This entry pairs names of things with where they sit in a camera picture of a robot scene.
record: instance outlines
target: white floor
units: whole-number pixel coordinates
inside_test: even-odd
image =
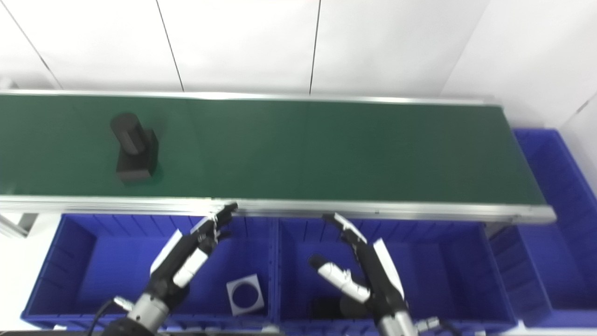
[[[42,213],[26,239],[0,236],[0,331],[38,329],[21,321],[19,316],[29,299],[59,221],[59,213]],[[503,335],[597,336],[597,328],[525,328],[521,322]]]

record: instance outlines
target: white wall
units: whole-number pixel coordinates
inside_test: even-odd
[[[58,84],[0,3],[0,78],[20,87],[57,88]]]
[[[153,1],[4,4],[65,89],[181,90]]]
[[[322,0],[313,93],[438,96],[488,0]]]
[[[597,90],[597,1],[492,0],[442,94],[491,94],[558,127]]]
[[[561,127],[560,133],[597,195],[597,95]]]
[[[59,213],[43,213],[38,216],[27,239],[8,238],[0,234],[0,330],[39,329],[22,321],[20,315],[59,222]]]
[[[186,91],[308,93],[317,1],[160,1]]]

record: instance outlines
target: metal bracket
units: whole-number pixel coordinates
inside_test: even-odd
[[[0,76],[0,90],[14,90],[19,88],[12,78]]]
[[[0,195],[0,209],[11,212],[129,213],[148,215],[210,215],[238,202],[239,216],[321,217],[341,213],[347,218],[422,219],[430,221],[512,221],[550,224],[556,214],[548,205],[257,200],[246,198],[104,197]]]
[[[25,238],[29,234],[37,213],[24,213],[18,223],[13,223],[8,218],[0,215],[0,233],[10,238]]]
[[[439,327],[439,319],[437,317],[430,317],[421,320],[414,324],[415,329],[420,333]]]
[[[485,222],[485,236],[489,239],[495,236],[503,228],[513,225],[512,222]]]

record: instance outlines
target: black cylinder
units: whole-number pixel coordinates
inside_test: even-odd
[[[321,254],[313,253],[308,259],[309,265],[313,267],[316,271],[318,271],[323,265],[330,262],[329,260],[325,259]]]
[[[154,336],[154,334],[128,317],[121,317],[110,322],[101,336]]]
[[[139,118],[133,113],[121,113],[110,122],[110,127],[120,142],[122,149],[129,155],[143,153],[149,146]]]

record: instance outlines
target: conveyor leg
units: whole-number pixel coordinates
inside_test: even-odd
[[[487,238],[492,238],[493,236],[495,236],[495,234],[500,232],[501,229],[510,225],[512,225],[512,223],[509,222],[486,222],[485,235],[487,236]]]
[[[25,238],[29,234],[37,213],[24,213],[19,223],[13,223],[8,218],[0,215],[0,233],[7,237]]]

